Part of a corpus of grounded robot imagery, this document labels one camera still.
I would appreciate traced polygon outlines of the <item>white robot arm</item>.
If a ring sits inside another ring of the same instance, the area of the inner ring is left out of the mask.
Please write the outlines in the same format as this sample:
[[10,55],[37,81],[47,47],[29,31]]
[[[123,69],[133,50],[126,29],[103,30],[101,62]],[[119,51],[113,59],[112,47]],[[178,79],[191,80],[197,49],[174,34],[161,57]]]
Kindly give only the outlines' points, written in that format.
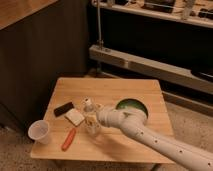
[[147,114],[141,109],[104,106],[98,110],[96,117],[102,126],[119,129],[125,136],[191,171],[213,171],[213,153],[149,129],[145,125]]

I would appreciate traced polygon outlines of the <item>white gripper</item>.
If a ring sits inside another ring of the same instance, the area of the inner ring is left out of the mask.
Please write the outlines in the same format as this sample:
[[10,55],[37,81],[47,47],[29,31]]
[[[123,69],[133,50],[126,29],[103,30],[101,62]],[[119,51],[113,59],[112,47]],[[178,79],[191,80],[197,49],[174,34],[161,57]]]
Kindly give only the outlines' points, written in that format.
[[98,122],[105,127],[110,127],[110,123],[108,121],[108,115],[113,111],[112,107],[104,107],[102,104],[95,104],[95,110],[98,111],[96,113],[96,117]]

